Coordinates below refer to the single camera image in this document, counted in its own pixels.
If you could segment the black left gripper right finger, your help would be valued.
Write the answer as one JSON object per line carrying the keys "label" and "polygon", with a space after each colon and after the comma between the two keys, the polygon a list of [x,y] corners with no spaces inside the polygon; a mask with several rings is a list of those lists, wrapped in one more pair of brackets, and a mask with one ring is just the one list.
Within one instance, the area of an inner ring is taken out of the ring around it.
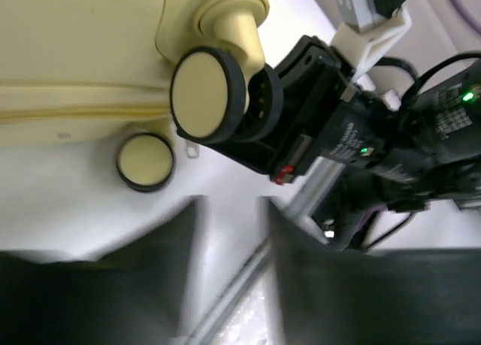
{"label": "black left gripper right finger", "polygon": [[283,344],[478,344],[480,251],[327,248],[263,199]]}

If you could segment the yellow hard-shell suitcase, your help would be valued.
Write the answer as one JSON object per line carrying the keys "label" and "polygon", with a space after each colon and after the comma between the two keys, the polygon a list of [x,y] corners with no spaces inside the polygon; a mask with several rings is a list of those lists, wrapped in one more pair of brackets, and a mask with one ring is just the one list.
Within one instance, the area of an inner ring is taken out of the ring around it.
{"label": "yellow hard-shell suitcase", "polygon": [[133,127],[124,183],[155,192],[193,144],[255,142],[283,109],[258,29],[268,0],[1,0],[1,143],[88,141]]}

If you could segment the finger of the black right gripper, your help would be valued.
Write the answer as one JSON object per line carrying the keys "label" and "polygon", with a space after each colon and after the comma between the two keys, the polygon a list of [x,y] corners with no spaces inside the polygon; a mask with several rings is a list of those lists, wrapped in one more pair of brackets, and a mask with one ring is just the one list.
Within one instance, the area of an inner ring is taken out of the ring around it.
{"label": "finger of the black right gripper", "polygon": [[176,127],[180,137],[257,172],[266,172],[280,121],[280,68],[265,65],[246,80],[236,62],[182,62],[176,68]]}

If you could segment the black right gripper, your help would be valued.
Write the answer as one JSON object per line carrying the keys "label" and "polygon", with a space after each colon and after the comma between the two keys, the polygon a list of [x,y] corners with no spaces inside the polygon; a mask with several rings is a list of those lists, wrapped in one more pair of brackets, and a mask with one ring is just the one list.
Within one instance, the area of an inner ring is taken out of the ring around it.
{"label": "black right gripper", "polygon": [[353,207],[410,212],[437,199],[480,198],[480,54],[469,51],[413,81],[398,109],[354,83],[341,54],[303,36],[276,67],[284,108],[268,136],[265,173],[284,184],[319,157],[352,170]]}

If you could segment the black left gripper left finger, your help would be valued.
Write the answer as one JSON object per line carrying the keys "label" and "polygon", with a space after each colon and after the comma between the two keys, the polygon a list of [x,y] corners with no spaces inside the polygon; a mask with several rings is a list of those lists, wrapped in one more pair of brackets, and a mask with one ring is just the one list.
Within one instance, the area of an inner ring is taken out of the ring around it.
{"label": "black left gripper left finger", "polygon": [[192,196],[166,222],[94,261],[1,254],[3,344],[169,344],[178,335],[197,218]]}

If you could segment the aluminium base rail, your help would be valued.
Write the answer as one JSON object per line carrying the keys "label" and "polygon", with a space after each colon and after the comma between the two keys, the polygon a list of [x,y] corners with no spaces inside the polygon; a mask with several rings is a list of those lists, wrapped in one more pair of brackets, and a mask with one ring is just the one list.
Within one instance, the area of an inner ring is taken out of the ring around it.
{"label": "aluminium base rail", "polygon": [[[313,166],[304,184],[293,199],[282,207],[285,215],[313,236],[318,242],[327,244],[328,239],[309,218],[327,197],[345,166],[332,160],[322,159]],[[269,264],[269,243],[263,240],[236,273],[226,289],[215,300],[185,344],[207,344],[227,322],[236,306],[243,300],[257,280],[265,273]]]}

